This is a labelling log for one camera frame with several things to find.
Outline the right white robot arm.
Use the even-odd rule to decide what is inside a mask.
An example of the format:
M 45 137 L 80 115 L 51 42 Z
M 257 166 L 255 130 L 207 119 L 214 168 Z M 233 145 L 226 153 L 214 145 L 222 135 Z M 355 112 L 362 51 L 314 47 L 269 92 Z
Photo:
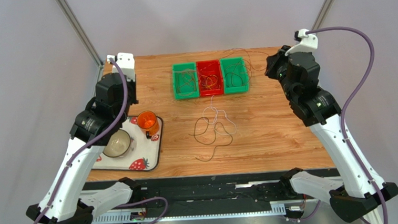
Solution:
M 341 126 L 342 110 L 319 83 L 320 65 L 310 52 L 293 53 L 284 45 L 267 58 L 265 75 L 279 81 L 294 114 L 320 140 L 335 164 L 341 181 L 294 168 L 282 175 L 282 193 L 308 195 L 328 203 L 340 219 L 351 223 L 398 195 L 395 183 L 385 181 L 371 166 Z

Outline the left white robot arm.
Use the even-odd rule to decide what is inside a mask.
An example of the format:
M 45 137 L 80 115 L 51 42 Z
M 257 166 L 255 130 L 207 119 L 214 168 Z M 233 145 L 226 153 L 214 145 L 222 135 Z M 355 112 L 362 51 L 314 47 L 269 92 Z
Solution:
M 92 197 L 80 199 L 96 159 L 137 104 L 134 71 L 105 74 L 96 95 L 75 118 L 60 169 L 45 197 L 27 208 L 33 224 L 92 224 L 100 215 L 131 200 L 140 185 L 125 177 Z

